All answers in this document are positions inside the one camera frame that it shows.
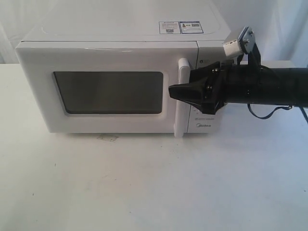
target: midea logo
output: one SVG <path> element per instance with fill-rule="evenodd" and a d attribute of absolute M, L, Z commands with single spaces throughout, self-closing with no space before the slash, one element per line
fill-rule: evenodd
<path fill-rule="evenodd" d="M 207 125 L 207 124 L 197 124 L 197 128 L 210 128 L 211 125 Z"/>

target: black cylinder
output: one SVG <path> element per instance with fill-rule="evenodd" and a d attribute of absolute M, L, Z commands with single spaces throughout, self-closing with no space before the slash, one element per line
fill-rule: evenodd
<path fill-rule="evenodd" d="M 256 73 L 241 65 L 225 71 L 227 103 L 308 107 L 308 68 L 262 68 Z"/>

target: black cable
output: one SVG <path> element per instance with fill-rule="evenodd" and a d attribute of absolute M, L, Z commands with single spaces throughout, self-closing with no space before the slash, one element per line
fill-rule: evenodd
<path fill-rule="evenodd" d="M 272 70 L 271 68 L 269 68 L 269 67 L 267 67 L 267 66 L 263 66 L 263 65 L 260 65 L 260 67 L 263 68 L 263 69 L 269 70 L 270 72 L 272 72 L 273 75 L 281 82 L 281 85 L 285 88 L 285 90 L 287 91 L 287 93 L 289 94 L 289 96 L 292 97 L 293 100 L 296 102 L 295 96 L 288 90 L 288 88 L 287 88 L 286 85 L 284 84 L 284 81 L 280 78 L 279 75 L 277 75 L 277 73 L 276 73 L 274 70 Z M 253 116 L 255 116 L 255 117 L 259 118 L 259 119 L 269 119 L 269 118 L 271 118 L 271 116 L 272 116 L 277 110 L 279 110 L 279 109 L 283 109 L 283 110 L 287 110 L 287 111 L 292 109 L 292 106 L 291 106 L 291 105 L 288 106 L 288 107 L 276 107 L 276 108 L 275 108 L 270 114 L 268 114 L 267 116 L 265 116 L 265 117 L 259 117 L 259 116 L 257 116 L 257 115 L 253 112 L 253 110 L 252 110 L 250 104 L 248 104 L 247 106 L 248 106 L 249 112 L 250 112 Z M 299 109 L 301 110 L 301 112 L 302 112 L 302 114 L 303 114 L 303 116 L 304 116 L 306 122 L 308 123 L 308 116 L 307 116 L 307 113 L 305 112 L 305 109 L 304 109 L 303 107 L 299 107 Z"/>

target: white backdrop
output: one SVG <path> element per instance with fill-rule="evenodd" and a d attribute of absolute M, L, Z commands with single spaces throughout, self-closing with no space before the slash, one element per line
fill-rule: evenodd
<path fill-rule="evenodd" d="M 0 0 L 0 63 L 18 62 L 14 48 L 57 0 Z M 231 29 L 252 26 L 263 60 L 307 66 L 307 0 L 213 0 Z"/>

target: microwave top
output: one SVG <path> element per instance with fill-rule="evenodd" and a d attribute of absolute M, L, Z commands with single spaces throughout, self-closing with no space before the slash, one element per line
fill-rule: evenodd
<path fill-rule="evenodd" d="M 59 0 L 23 41 L 224 41 L 229 32 L 211 0 Z"/>

